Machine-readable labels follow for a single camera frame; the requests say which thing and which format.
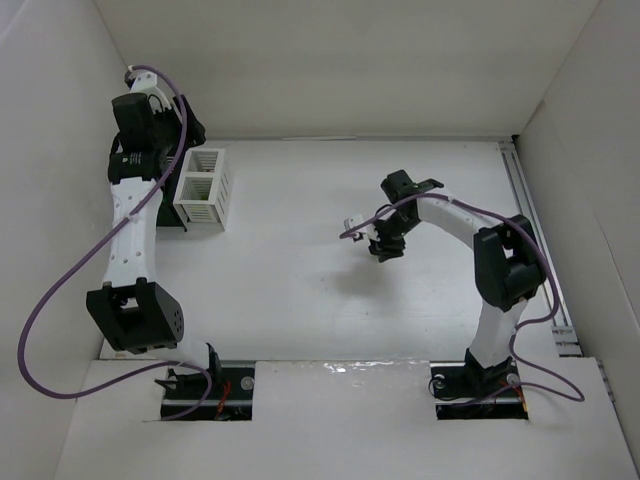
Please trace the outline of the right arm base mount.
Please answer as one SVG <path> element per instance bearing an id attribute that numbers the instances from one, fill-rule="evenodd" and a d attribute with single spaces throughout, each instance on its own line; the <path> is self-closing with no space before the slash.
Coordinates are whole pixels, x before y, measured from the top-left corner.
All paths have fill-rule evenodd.
<path id="1" fill-rule="evenodd" d="M 483 368 L 465 352 L 463 361 L 430 363 L 428 391 L 438 420 L 528 420 L 518 370 L 510 355 Z"/>

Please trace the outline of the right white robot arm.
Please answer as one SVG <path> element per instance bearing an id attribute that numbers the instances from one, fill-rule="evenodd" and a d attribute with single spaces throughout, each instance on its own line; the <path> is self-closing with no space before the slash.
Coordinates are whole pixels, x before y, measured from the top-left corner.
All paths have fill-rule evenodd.
<path id="1" fill-rule="evenodd" d="M 369 252 L 379 262 L 404 255 L 405 235 L 429 223 L 473 251 L 474 278 L 482 308 L 464 364 L 433 370 L 434 389 L 444 398 L 482 397 L 514 371 L 509 341 L 528 301 L 546 280 L 535 243 L 528 244 L 511 226 L 486 219 L 452 202 L 411 199 L 366 229 Z"/>

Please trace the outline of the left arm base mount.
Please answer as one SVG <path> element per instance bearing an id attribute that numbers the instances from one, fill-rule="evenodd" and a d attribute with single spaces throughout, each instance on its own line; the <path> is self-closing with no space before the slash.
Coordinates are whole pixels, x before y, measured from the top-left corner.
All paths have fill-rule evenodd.
<path id="1" fill-rule="evenodd" d="M 168 369 L 155 383 L 163 389 L 160 417 L 175 421 L 250 421 L 253 414 L 255 362 L 221 361 L 211 344 L 211 387 L 205 376 L 182 367 Z"/>

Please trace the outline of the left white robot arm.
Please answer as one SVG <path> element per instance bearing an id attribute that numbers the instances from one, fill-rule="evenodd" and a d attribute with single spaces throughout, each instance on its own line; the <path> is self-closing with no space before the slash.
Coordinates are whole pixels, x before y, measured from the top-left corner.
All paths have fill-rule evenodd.
<path id="1" fill-rule="evenodd" d="M 109 154 L 113 223 L 103 285 L 86 295 L 86 306 L 115 351 L 156 352 L 162 359 L 207 369 L 222 378 L 215 349 L 188 339 L 179 302 L 157 281 L 157 217 L 164 200 L 158 182 L 177 150 L 181 122 L 156 94 L 127 93 L 112 101 L 119 128 Z"/>

